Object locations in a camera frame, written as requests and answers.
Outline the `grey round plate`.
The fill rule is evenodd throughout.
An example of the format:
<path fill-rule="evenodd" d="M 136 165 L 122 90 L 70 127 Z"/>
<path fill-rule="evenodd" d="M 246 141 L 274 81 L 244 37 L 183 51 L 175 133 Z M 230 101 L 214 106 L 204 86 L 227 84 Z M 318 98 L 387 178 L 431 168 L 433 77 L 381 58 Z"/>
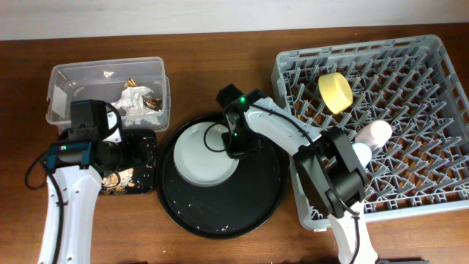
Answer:
<path fill-rule="evenodd" d="M 222 133 L 228 129 L 215 122 L 198 122 L 185 129 L 174 146 L 174 164 L 184 180 L 193 186 L 212 187 L 228 180 L 239 161 L 224 149 Z"/>

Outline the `white paper waste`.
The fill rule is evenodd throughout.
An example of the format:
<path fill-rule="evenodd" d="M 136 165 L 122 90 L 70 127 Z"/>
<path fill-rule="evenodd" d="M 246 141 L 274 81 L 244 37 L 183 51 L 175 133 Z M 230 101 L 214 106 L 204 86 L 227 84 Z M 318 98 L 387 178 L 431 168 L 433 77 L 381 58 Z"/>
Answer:
<path fill-rule="evenodd" d="M 163 101 L 154 96 L 154 92 L 146 86 L 138 86 L 129 78 L 124 84 L 120 99 L 112 103 L 116 109 L 125 111 L 126 126 L 141 125 L 143 121 L 152 125 L 160 125 L 158 117 L 162 114 Z"/>

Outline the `yellow bowl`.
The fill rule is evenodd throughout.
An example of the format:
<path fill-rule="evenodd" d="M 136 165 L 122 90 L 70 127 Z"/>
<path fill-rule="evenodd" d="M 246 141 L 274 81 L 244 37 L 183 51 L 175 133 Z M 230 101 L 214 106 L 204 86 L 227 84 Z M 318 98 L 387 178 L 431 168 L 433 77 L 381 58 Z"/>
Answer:
<path fill-rule="evenodd" d="M 352 89 L 341 73 L 320 76 L 318 88 L 325 105 L 334 114 L 339 114 L 352 105 Z"/>

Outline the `blue cup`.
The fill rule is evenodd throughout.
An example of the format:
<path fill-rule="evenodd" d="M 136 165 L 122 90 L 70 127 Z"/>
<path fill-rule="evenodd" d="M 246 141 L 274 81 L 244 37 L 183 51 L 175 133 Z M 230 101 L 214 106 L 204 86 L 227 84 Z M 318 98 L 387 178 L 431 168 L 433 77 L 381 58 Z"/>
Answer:
<path fill-rule="evenodd" d="M 365 167 L 372 159 L 371 149 L 364 143 L 353 143 L 352 148 L 360 161 L 362 167 Z"/>

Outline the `pink cup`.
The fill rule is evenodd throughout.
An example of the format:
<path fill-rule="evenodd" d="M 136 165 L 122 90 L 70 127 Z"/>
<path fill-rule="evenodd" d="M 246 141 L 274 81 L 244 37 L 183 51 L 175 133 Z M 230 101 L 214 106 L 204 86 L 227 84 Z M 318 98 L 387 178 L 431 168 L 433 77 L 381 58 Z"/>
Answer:
<path fill-rule="evenodd" d="M 393 130 L 389 123 L 384 120 L 376 120 L 357 132 L 355 142 L 363 143 L 368 146 L 371 151 L 375 151 L 388 142 L 392 133 Z"/>

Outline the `food scraps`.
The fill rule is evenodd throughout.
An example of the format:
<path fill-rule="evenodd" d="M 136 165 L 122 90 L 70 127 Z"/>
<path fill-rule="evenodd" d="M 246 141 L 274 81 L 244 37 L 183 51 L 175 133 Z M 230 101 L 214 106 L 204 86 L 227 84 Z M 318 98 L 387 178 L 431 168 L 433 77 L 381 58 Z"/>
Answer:
<path fill-rule="evenodd" d="M 126 194 L 128 190 L 136 184 L 133 182 L 133 168 L 113 173 L 102 179 L 101 193 Z"/>

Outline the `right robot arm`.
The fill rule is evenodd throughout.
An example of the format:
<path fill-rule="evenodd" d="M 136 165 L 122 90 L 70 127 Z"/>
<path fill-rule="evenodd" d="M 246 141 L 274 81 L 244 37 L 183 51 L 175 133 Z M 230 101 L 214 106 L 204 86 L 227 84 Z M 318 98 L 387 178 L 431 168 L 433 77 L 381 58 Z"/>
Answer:
<path fill-rule="evenodd" d="M 289 115 L 258 89 L 247 95 L 229 85 L 216 98 L 228 128 L 222 140 L 226 154 L 243 159 L 258 152 L 267 138 L 288 153 L 312 206 L 327 217 L 341 263 L 378 263 L 364 221 L 370 158 L 358 154 L 339 127 L 327 130 Z"/>

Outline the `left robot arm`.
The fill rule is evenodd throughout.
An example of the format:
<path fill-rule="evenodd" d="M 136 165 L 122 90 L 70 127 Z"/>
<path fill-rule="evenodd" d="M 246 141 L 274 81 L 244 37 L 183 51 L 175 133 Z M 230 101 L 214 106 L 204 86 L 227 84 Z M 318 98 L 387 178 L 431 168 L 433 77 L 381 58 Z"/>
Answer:
<path fill-rule="evenodd" d="M 104 141 L 63 131 L 40 157 L 48 209 L 39 263 L 89 263 L 99 195 L 146 194 L 154 185 L 156 134 L 128 129 Z"/>

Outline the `clear plastic waste bin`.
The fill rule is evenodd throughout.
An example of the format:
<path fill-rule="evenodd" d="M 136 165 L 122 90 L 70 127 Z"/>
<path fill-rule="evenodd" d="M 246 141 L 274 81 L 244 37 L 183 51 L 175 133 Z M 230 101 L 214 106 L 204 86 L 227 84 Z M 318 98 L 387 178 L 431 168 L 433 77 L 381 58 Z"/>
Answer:
<path fill-rule="evenodd" d="M 125 111 L 117 109 L 124 128 L 148 128 L 165 131 L 169 126 L 171 94 L 163 60 L 160 57 L 111 59 L 57 65 L 51 72 L 47 101 L 46 121 L 59 132 L 71 126 L 70 104 L 79 100 L 102 100 L 115 103 L 132 78 L 138 86 L 149 87 L 154 96 L 163 101 L 160 125 L 143 121 L 141 125 L 126 126 Z"/>

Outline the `grey dishwasher rack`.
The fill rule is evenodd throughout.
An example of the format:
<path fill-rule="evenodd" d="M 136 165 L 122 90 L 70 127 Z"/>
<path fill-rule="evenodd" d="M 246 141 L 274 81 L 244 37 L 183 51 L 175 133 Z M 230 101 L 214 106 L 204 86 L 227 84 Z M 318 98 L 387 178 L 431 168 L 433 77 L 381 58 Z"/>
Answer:
<path fill-rule="evenodd" d="M 318 79 L 341 73 L 352 105 L 334 114 Z M 393 134 L 366 168 L 367 221 L 468 207 L 468 99 L 441 39 L 434 35 L 284 51 L 271 76 L 276 103 L 350 139 L 375 120 Z"/>

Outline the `black rectangular tray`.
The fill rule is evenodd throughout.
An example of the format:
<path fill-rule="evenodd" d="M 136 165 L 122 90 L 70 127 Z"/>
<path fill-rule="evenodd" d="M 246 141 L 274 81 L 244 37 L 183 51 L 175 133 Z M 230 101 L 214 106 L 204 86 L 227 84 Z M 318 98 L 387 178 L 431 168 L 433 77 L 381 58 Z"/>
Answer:
<path fill-rule="evenodd" d="M 121 130 L 121 141 L 114 143 L 107 141 L 70 141 L 68 139 L 68 130 L 69 128 L 46 151 L 44 165 L 46 172 L 50 175 L 57 176 L 60 169 L 69 166 L 76 166 L 79 172 L 88 172 L 94 169 L 100 181 L 98 193 L 102 194 L 102 179 L 113 173 L 126 170 L 119 168 L 122 160 L 119 143 L 126 135 L 136 134 L 143 137 L 147 151 L 147 161 L 140 166 L 131 167 L 134 169 L 133 182 L 136 185 L 130 188 L 126 194 L 145 194 L 152 190 L 156 152 L 156 135 L 153 131 L 148 129 Z"/>

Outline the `round black serving tray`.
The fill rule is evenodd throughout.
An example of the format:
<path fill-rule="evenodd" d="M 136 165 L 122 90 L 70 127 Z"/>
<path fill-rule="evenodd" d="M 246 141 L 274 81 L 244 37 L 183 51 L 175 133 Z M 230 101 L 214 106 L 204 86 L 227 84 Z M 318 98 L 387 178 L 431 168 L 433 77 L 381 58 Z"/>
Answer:
<path fill-rule="evenodd" d="M 204 238 L 229 239 L 254 231 L 279 206 L 286 188 L 287 154 L 267 138 L 259 153 L 243 159 L 234 175 L 214 187 L 193 186 L 173 162 L 177 139 L 200 122 L 222 120 L 220 112 L 204 114 L 181 125 L 161 150 L 155 169 L 160 203 L 181 228 Z"/>

